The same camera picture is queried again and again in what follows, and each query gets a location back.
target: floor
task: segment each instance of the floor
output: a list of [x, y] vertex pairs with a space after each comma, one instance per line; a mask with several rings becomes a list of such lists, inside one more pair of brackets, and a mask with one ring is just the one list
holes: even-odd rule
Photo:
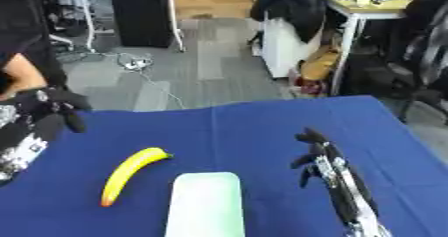
[[176, 9], [181, 19], [246, 18], [252, 3], [253, 0], [176, 0]]
[[[291, 99], [286, 81], [273, 81], [262, 60], [253, 57], [246, 41], [256, 23], [247, 19], [183, 20], [187, 52], [169, 49], [123, 48], [114, 36], [102, 36], [97, 48], [108, 56], [90, 55], [65, 64], [69, 86], [89, 96], [96, 110], [162, 111], [202, 108], [238, 101]], [[126, 72], [113, 53], [152, 55], [154, 64], [138, 73]], [[181, 103], [170, 94], [181, 99]], [[384, 101], [392, 111], [400, 102]], [[448, 163], [448, 128], [443, 117], [423, 104], [409, 112], [412, 132]]]

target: electronics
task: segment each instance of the electronics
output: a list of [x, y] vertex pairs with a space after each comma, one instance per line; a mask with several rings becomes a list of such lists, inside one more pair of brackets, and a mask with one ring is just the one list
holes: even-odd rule
[[121, 44], [167, 48], [172, 41], [168, 0], [112, 0]]

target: black glove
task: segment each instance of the black glove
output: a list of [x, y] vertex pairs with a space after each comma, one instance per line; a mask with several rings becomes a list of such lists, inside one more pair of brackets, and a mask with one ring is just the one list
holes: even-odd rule
[[64, 124], [74, 132], [83, 132], [77, 110], [91, 110], [86, 97], [56, 88], [22, 91], [1, 101], [0, 184], [26, 169]]

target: gray carpet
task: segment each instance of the gray carpet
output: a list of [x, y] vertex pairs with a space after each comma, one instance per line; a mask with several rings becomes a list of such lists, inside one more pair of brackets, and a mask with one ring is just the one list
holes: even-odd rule
[[[290, 99], [286, 81], [273, 81], [260, 58], [252, 57], [246, 41], [254, 34], [253, 22], [238, 19], [185, 20], [186, 53], [169, 49], [123, 48], [114, 36], [101, 36], [102, 51], [151, 53], [154, 65], [146, 70], [154, 83], [137, 73], [125, 72], [116, 57], [89, 56], [66, 64], [69, 86], [89, 96], [96, 110], [162, 111], [180, 106], [167, 92], [179, 97], [186, 108], [202, 108], [238, 101]], [[392, 111], [399, 102], [387, 101]], [[448, 163], [448, 128], [431, 108], [416, 104], [409, 113], [412, 131]]]

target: human arm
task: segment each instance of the human arm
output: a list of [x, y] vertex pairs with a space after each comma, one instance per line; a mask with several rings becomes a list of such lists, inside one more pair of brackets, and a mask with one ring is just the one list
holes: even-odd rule
[[15, 54], [2, 69], [12, 79], [12, 84], [0, 94], [0, 101], [11, 97], [13, 94], [47, 86], [47, 82], [37, 68], [22, 54]]

